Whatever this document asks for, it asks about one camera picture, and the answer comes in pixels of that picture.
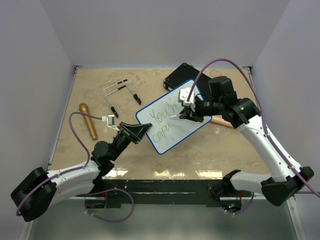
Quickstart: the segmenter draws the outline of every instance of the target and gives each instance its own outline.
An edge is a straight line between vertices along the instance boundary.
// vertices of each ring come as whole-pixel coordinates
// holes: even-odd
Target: floor
[[[51,169],[57,170],[79,164],[86,160],[86,153],[73,136],[68,117],[79,110],[79,104],[88,105],[94,116],[112,114],[104,99],[104,88],[128,79],[142,101],[138,105],[128,89],[112,94],[112,101],[121,121],[138,123],[135,115],[143,106],[151,103],[167,90],[163,80],[174,69],[79,69],[72,88],[65,118],[56,145]],[[210,77],[227,76],[232,82],[238,97],[254,96],[247,83],[235,69],[208,69]],[[104,122],[93,120],[98,140],[89,135],[82,116],[72,118],[75,131],[91,152],[98,141],[111,142],[117,134]],[[148,138],[139,144],[130,144],[115,161],[114,169],[105,178],[118,179],[219,179],[232,170],[240,169],[248,173],[267,174],[269,171],[250,143],[235,129],[210,122],[188,137],[173,149],[159,155]]]

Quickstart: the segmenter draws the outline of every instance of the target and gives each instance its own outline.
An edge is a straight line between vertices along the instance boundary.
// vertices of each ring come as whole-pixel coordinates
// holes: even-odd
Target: robotic arm
[[[268,137],[266,136],[260,110],[249,98],[238,99],[229,78],[226,76],[215,77],[209,81],[209,87],[211,96],[204,96],[203,100],[197,95],[194,96],[194,92],[187,100],[191,88],[181,89],[178,101],[184,109],[178,117],[202,122],[204,116],[221,115],[224,120],[231,123],[245,136],[270,171],[270,174],[263,175],[234,170],[223,178],[222,184],[211,188],[212,195],[219,199],[222,192],[230,194],[237,191],[250,191],[263,194],[271,204],[280,206],[304,186],[293,169],[296,169],[307,182],[313,177],[313,170],[309,166],[301,167],[269,129]],[[269,137],[290,159],[291,167],[276,151]]]
[[[15,205],[18,208],[22,205],[20,215],[29,222],[62,200],[94,192],[102,177],[115,166],[111,161],[115,161],[130,143],[138,144],[151,126],[151,123],[121,122],[112,143],[97,142],[88,162],[60,170],[34,169],[11,193]]]

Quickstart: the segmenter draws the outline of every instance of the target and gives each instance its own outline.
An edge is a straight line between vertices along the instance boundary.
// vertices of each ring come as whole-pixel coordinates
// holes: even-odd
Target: whiteboard
[[[203,122],[195,122],[178,117],[170,118],[170,116],[179,114],[183,109],[181,103],[178,102],[179,90],[191,88],[193,83],[193,79],[188,80],[135,114],[135,118],[140,124],[152,124],[147,132],[147,137],[160,155],[172,149],[212,119],[211,116],[205,116]],[[200,93],[198,87],[194,88],[194,93]]]

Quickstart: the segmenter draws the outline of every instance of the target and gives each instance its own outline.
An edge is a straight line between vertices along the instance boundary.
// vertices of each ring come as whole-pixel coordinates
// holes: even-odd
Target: gray wall
[[[41,0],[73,63],[252,66],[289,0]]]
[[[313,168],[315,176],[310,182],[318,191],[319,65],[320,1],[291,0],[253,66],[253,79],[270,129],[294,158]],[[308,239],[319,239],[320,200],[298,196],[298,205]]]
[[[17,239],[11,191],[46,167],[72,64],[39,0],[0,1],[0,239]]]

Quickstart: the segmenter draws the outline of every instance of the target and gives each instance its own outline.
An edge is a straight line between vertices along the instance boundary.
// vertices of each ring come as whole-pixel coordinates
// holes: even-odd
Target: purple cable
[[[320,198],[320,192],[317,192],[302,176],[301,174],[295,169],[293,168],[293,165],[291,164],[291,162],[289,161],[289,159],[284,155],[284,153],[280,150],[280,148],[277,146],[277,144],[273,141],[273,139],[269,136],[268,133],[268,129],[267,129],[267,122],[266,122],[266,117],[265,117],[265,111],[264,108],[261,104],[261,101],[259,99],[258,94],[256,93],[256,90],[254,89],[254,86],[251,84],[250,80],[248,79],[248,77],[246,76],[246,74],[244,73],[244,71],[242,71],[242,69],[233,61],[227,59],[227,58],[218,58],[215,60],[212,60],[211,62],[207,63],[202,69],[201,71],[198,73],[198,75],[196,76],[194,83],[191,87],[191,91],[189,93],[189,96],[187,98],[187,101],[189,101],[190,97],[191,97],[191,93],[193,92],[198,79],[200,78],[201,74],[204,72],[204,70],[209,67],[211,64],[219,62],[219,61],[225,61],[228,62],[230,64],[232,64],[236,69],[238,69],[238,71],[241,73],[241,75],[244,77],[245,81],[247,82],[247,84],[249,85],[251,91],[253,92],[253,95],[260,107],[260,111],[261,111],[261,119],[262,119],[262,127],[263,127],[263,131],[267,137],[267,139],[270,141],[271,145],[274,147],[274,149],[276,150],[276,152],[283,158],[283,160],[285,161],[285,163],[289,166],[289,168],[292,169],[292,171],[294,172],[294,174],[296,174],[298,176],[298,178],[303,182],[303,184],[311,190],[311,192],[313,194],[315,194],[318,198]]]
[[[98,120],[102,120],[102,118],[101,118],[101,117],[98,117],[98,116],[92,116],[92,115],[89,115],[89,114],[85,114],[85,113],[82,113],[82,112],[77,112],[77,111],[72,112],[72,113],[70,114],[70,116],[69,116],[69,126],[70,126],[70,129],[71,129],[73,135],[75,136],[75,138],[78,140],[78,142],[81,144],[81,146],[84,148],[84,150],[85,150],[86,153],[87,153],[87,160],[86,160],[86,162],[85,162],[85,164],[84,164],[84,167],[86,167],[86,166],[88,165],[88,163],[89,163],[89,160],[90,160],[90,153],[89,153],[88,148],[84,145],[84,143],[83,143],[83,142],[80,140],[80,138],[78,137],[78,135],[77,135],[77,133],[76,133],[76,131],[75,131],[73,125],[72,125],[71,118],[72,118],[72,116],[75,115],[75,114],[80,114],[80,115],[88,116],[88,117],[90,117],[90,118],[98,119]],[[73,172],[73,171],[76,171],[76,170],[79,170],[79,169],[83,169],[84,167],[78,166],[78,167],[70,168],[70,169],[68,169],[68,170],[65,170],[65,171],[60,172],[60,174],[55,174],[55,175],[47,178],[46,180],[42,181],[41,183],[39,183],[39,184],[38,184],[34,189],[32,189],[32,190],[24,197],[24,199],[20,202],[19,206],[17,207],[17,209],[16,209],[16,211],[15,211],[15,215],[21,216],[21,213],[20,213],[21,208],[22,208],[22,206],[26,203],[27,199],[28,199],[35,191],[37,191],[39,188],[41,188],[45,183],[47,183],[47,182],[49,182],[50,180],[55,179],[55,178],[63,175],[63,174],[70,173],[70,172]]]
[[[124,220],[127,220],[132,215],[132,213],[134,212],[134,209],[135,209],[134,199],[130,195],[130,193],[128,193],[127,191],[122,190],[122,189],[118,189],[118,188],[113,188],[113,189],[108,189],[108,190],[104,190],[104,191],[100,191],[100,192],[89,193],[87,195],[93,196],[93,195],[104,194],[104,193],[109,193],[109,192],[113,192],[113,191],[123,192],[123,193],[127,194],[128,197],[130,198],[130,200],[131,200],[131,210],[130,210],[130,212],[129,212],[129,214],[127,216],[125,216],[124,218],[121,218],[121,219],[116,219],[116,220],[105,218],[103,216],[98,216],[98,215],[93,214],[92,212],[90,212],[88,210],[87,206],[84,205],[85,212],[90,214],[92,217],[95,217],[97,219],[100,219],[100,220],[103,220],[103,221],[106,221],[106,222],[110,222],[110,223],[119,223],[119,222],[123,222]]]
[[[241,208],[239,211],[236,211],[236,212],[226,211],[226,213],[232,214],[232,215],[237,215],[237,214],[243,213],[245,210],[247,210],[247,209],[249,208],[249,206],[251,205],[251,203],[252,203],[253,200],[254,200],[254,197],[255,197],[255,193],[253,192],[252,195],[251,195],[250,201],[248,202],[247,205],[245,205],[245,207]]]

